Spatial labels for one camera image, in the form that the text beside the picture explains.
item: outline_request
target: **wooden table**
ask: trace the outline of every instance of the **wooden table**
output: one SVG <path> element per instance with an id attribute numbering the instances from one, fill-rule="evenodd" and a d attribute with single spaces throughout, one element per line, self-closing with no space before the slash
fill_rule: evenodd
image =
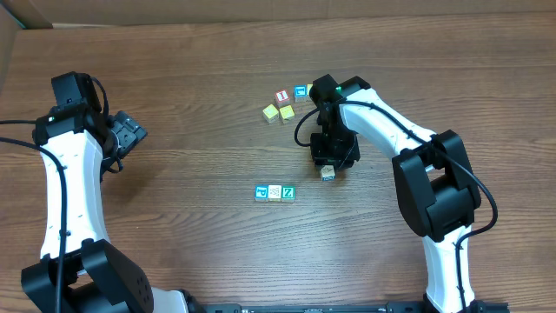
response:
<path id="1" fill-rule="evenodd" d="M 323 183 L 296 123 L 268 125 L 273 93 L 327 73 L 368 80 L 419 125 L 458 132 L 500 206 L 471 241 L 477 297 L 514 312 L 556 310 L 556 14 L 216 23 L 19 33 L 0 117 L 55 104 L 50 79 L 98 77 L 110 108 L 149 131 L 102 184 L 112 243 L 153 285 L 202 303 L 362 304 L 417 300 L 420 238 L 396 202 L 392 166 L 361 140 L 361 160 Z M 296 121 L 314 108 L 294 105 Z M 314 123 L 301 130 L 307 141 Z M 30 126 L 2 126 L 30 141 Z M 256 203 L 258 183 L 297 201 Z M 37 153 L 0 150 L 0 310 L 35 311 L 20 270 L 46 224 Z M 483 198 L 476 227 L 490 218 Z"/>

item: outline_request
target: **toy block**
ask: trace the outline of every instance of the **toy block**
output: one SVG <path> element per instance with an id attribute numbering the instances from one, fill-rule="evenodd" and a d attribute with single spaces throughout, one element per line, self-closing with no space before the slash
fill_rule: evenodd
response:
<path id="1" fill-rule="evenodd" d="M 277 201 L 281 200 L 281 186 L 280 185 L 269 185 L 268 186 L 268 200 Z"/>
<path id="2" fill-rule="evenodd" d="M 255 186 L 255 201 L 268 201 L 268 185 Z"/>
<path id="3" fill-rule="evenodd" d="M 294 109 L 292 109 L 291 105 L 280 108 L 280 116 L 283 123 L 288 123 L 295 117 Z"/>
<path id="4" fill-rule="evenodd" d="M 307 101 L 307 95 L 306 85 L 297 85 L 294 87 L 294 99 L 296 103 Z"/>
<path id="5" fill-rule="evenodd" d="M 295 187 L 294 186 L 283 186 L 281 188 L 281 200 L 283 202 L 294 202 L 295 201 Z"/>
<path id="6" fill-rule="evenodd" d="M 280 90 L 275 93 L 275 101 L 276 101 L 276 105 L 278 105 L 278 108 L 290 104 L 289 100 L 290 100 L 289 95 L 286 90 Z"/>
<path id="7" fill-rule="evenodd" d="M 334 180 L 336 178 L 336 173 L 334 172 L 334 166 L 325 165 L 321 169 L 321 179 L 323 182 Z"/>
<path id="8" fill-rule="evenodd" d="M 270 104 L 262 111 L 262 115 L 264 116 L 264 119 L 266 119 L 268 123 L 274 123 L 278 119 L 280 112 L 278 112 L 278 109 L 276 109 L 276 107 L 273 104 Z"/>

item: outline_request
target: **yellow block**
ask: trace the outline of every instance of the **yellow block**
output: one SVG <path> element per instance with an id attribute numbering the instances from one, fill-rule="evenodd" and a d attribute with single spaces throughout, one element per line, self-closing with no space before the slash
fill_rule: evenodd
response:
<path id="1" fill-rule="evenodd" d="M 274 123 L 278 119 L 278 114 L 278 110 L 273 104 L 270 104 L 262 111 L 262 115 L 268 123 Z"/>
<path id="2" fill-rule="evenodd" d="M 280 108 L 280 116 L 281 116 L 281 120 L 284 123 L 288 123 L 289 121 L 293 120 L 295 117 L 294 109 L 292 109 L 291 105 L 287 105 L 283 108 Z"/>

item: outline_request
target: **blue block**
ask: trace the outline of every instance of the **blue block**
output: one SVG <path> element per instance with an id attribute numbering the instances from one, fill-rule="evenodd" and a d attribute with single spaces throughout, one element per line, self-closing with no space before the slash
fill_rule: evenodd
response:
<path id="1" fill-rule="evenodd" d="M 255 186 L 255 200 L 263 202 L 268 201 L 268 185 Z"/>
<path id="2" fill-rule="evenodd" d="M 296 97 L 306 97 L 307 96 L 307 85 L 297 85 L 297 86 L 295 86 L 294 95 Z"/>

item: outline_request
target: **green block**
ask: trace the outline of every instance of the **green block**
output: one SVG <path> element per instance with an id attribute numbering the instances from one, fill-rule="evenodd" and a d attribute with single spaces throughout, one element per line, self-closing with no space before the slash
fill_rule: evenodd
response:
<path id="1" fill-rule="evenodd" d="M 295 201 L 295 187 L 293 187 L 293 186 L 283 186 L 281 188 L 281 200 L 283 202 L 293 202 L 293 201 Z"/>

